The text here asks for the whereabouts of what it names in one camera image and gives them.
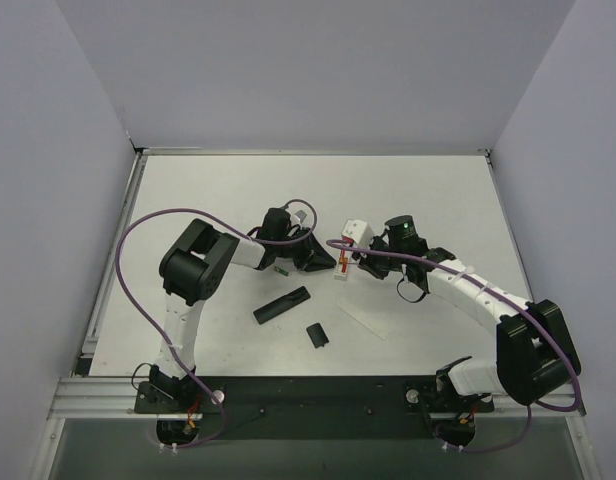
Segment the white stick with orange tip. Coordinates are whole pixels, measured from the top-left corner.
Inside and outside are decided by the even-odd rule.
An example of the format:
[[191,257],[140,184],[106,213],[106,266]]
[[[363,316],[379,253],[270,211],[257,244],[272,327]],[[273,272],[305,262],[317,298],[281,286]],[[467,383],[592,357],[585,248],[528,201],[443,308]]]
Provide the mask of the white stick with orange tip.
[[334,279],[338,281],[346,281],[350,270],[351,253],[346,250],[340,250],[337,265],[334,271]]

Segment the green yellow battery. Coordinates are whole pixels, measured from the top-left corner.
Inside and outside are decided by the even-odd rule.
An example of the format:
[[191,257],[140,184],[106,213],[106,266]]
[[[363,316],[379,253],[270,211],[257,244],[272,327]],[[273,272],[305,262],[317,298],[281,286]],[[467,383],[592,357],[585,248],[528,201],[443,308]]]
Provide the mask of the green yellow battery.
[[277,273],[279,273],[279,274],[281,274],[281,275],[283,275],[283,276],[286,276],[286,277],[287,277],[287,276],[289,276],[289,272],[287,272],[286,270],[284,270],[284,269],[282,269],[282,268],[279,268],[279,267],[274,267],[274,270],[275,270]]

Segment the black remote control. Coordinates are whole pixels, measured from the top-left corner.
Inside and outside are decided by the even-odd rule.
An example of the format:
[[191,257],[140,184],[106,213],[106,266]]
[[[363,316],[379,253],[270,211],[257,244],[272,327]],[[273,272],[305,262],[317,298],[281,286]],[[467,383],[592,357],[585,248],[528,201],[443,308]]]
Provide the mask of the black remote control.
[[254,310],[253,316],[259,325],[263,325],[310,298],[310,293],[302,286]]

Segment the black battery cover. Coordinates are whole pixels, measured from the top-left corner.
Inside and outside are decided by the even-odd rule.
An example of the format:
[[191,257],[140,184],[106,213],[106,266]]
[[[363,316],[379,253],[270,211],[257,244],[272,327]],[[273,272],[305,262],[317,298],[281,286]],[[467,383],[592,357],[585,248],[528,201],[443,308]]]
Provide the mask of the black battery cover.
[[308,326],[306,332],[315,349],[324,347],[329,343],[329,338],[320,323]]

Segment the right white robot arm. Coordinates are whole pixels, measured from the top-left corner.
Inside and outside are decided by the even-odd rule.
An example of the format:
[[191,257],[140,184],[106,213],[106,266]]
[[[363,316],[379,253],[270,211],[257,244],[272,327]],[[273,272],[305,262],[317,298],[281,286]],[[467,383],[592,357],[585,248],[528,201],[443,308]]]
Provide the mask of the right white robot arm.
[[493,336],[493,358],[466,356],[438,370],[440,390],[457,397],[504,393],[528,406],[580,375],[580,360],[554,302],[534,303],[494,286],[448,250],[429,246],[411,216],[386,221],[381,234],[350,220],[342,234],[356,247],[353,257],[361,270],[377,279],[400,272],[424,296],[449,302]]

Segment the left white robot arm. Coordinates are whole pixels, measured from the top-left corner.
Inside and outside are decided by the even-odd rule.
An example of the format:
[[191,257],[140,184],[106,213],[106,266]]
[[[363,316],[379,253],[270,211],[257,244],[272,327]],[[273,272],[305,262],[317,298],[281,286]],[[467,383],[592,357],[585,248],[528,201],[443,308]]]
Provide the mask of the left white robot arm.
[[277,259],[289,260],[296,270],[313,273],[333,269],[337,261],[304,225],[306,213],[286,207],[271,208],[252,240],[217,231],[194,219],[167,251],[159,265],[166,298],[164,331],[159,356],[149,381],[158,400],[171,411],[192,404],[201,388],[190,377],[195,372],[194,347],[205,303],[215,294],[231,265],[263,271]]

